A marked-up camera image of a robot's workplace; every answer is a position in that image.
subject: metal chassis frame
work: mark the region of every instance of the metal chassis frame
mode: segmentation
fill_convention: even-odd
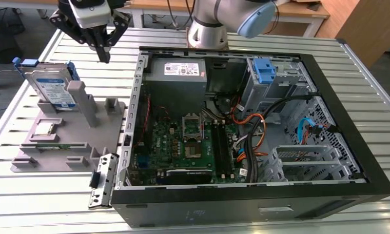
[[[346,113],[334,90],[325,78],[325,75],[318,67],[313,55],[290,54],[290,53],[269,53],[266,52],[240,52],[240,51],[214,51],[197,50],[184,48],[153,48],[141,47],[143,51],[157,51],[160,54],[188,56],[204,55],[212,57],[242,58],[246,55],[257,56],[290,56],[297,57],[304,63],[310,79],[321,93],[321,98],[328,109],[332,112],[332,117],[341,129],[341,133],[346,144],[352,150],[354,157],[364,171],[364,177],[368,183],[356,184],[332,184],[332,185],[293,185],[293,186],[269,186],[269,187],[244,187],[244,188],[208,188],[208,189],[161,189],[161,190],[121,190],[117,187],[112,193],[112,204],[145,204],[145,203],[169,203],[169,202],[197,202],[197,201],[221,201],[221,200],[244,200],[244,199],[270,199],[274,197],[318,197],[318,196],[338,196],[352,197],[353,202],[341,206],[338,209],[320,215],[314,218],[322,218],[333,213],[344,210],[362,202],[380,200],[390,195],[390,182],[381,169],[372,151],[365,143],[362,136],[356,128],[356,125]],[[141,53],[143,56],[149,56],[149,53]],[[136,78],[141,78],[143,71],[136,72]],[[132,94],[132,103],[137,103],[136,97]]]

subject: slotted metal table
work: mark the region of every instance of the slotted metal table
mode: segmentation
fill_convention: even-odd
[[[229,34],[232,50],[313,54],[390,180],[390,97],[346,44],[332,39]],[[185,47],[185,32],[131,28],[112,48],[109,64],[57,31],[41,61],[76,64],[96,100],[129,103],[140,46]],[[0,233],[99,233],[132,230],[113,209],[89,211],[91,173],[13,173],[11,160],[39,113],[39,97],[25,81],[0,120]],[[390,197],[322,220],[144,229],[145,233],[337,234],[390,233]]]

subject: black cable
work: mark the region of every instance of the black cable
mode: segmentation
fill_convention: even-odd
[[[169,14],[170,14],[170,17],[172,17],[172,24],[173,24],[173,26],[176,28],[176,21],[174,21],[176,20],[176,17],[173,18],[172,8],[170,8],[170,2],[169,2],[169,0],[166,0],[166,1],[168,1]]]
[[[217,96],[214,96],[214,97],[213,97],[213,104],[214,104],[214,107],[216,107],[218,113],[220,113],[225,118],[229,118],[229,119],[230,119],[230,117],[229,117],[230,114],[224,113],[224,111],[221,110],[220,105],[217,104],[217,100],[218,100],[218,98],[217,98]]]
[[[196,0],[193,1],[193,10],[189,12],[189,18],[188,18],[185,24],[181,27],[178,27],[176,30],[182,29],[186,26],[189,20],[192,20],[192,18],[193,18],[193,12],[194,12],[194,7],[196,7]]]
[[[276,19],[274,19],[274,21],[273,21],[273,24],[272,24],[272,28],[270,28],[270,30],[265,33],[265,34],[269,34],[269,33],[272,33],[273,32],[273,30],[276,29],[276,27],[278,26],[278,16],[280,16],[280,12],[278,12],[278,5],[274,3],[274,1],[272,1],[272,3],[274,4],[274,6],[276,6]]]
[[[310,100],[314,96],[320,96],[320,94],[313,93],[313,94],[308,94],[308,95],[294,95],[290,97],[285,97],[281,98],[280,100],[277,100],[276,102],[273,102],[273,104],[269,106],[269,108],[262,112],[262,117],[266,119],[268,115],[278,108],[280,105],[282,105],[285,102],[289,102],[292,100]],[[253,128],[250,130],[250,132],[253,133],[260,125],[260,120],[256,121]]]
[[[253,145],[252,145],[252,141],[246,140],[246,148],[245,151],[248,151],[246,153],[246,158],[248,161],[250,162],[250,170],[252,170],[252,177],[250,177],[250,183],[256,183],[257,182],[257,170],[258,170],[258,166],[257,166],[257,158],[253,152]]]
[[[206,107],[202,108],[202,110],[205,112],[208,112],[217,120],[224,119],[221,116],[216,115],[210,109],[208,109]]]
[[[249,148],[249,144],[248,141],[245,140],[245,152],[246,149]],[[250,157],[248,156],[248,152],[246,152],[246,160],[248,160],[248,176],[246,176],[246,183],[250,183],[250,179],[252,179],[252,161],[250,161]]]
[[[174,18],[172,18],[172,23],[168,24],[166,26],[164,26],[164,28],[166,29],[166,27],[169,27],[170,25],[173,25],[173,21],[176,20],[177,16]]]
[[[186,10],[188,10],[188,13],[189,13],[190,21],[193,23],[194,22],[194,19],[193,19],[192,12],[190,12],[190,9],[189,9],[188,0],[185,0],[185,4],[186,4]]]

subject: case hinge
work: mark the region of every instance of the case hinge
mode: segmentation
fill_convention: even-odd
[[[92,187],[88,209],[109,209],[112,188],[120,156],[108,154],[100,157],[97,171],[92,173],[89,186]]]

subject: power supply label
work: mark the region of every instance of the power supply label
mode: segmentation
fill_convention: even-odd
[[[37,85],[47,96],[49,102],[59,110],[72,110],[76,106],[75,100],[65,90],[65,82],[63,79],[36,79]]]
[[[166,76],[200,76],[200,67],[197,63],[168,62],[165,64]]]

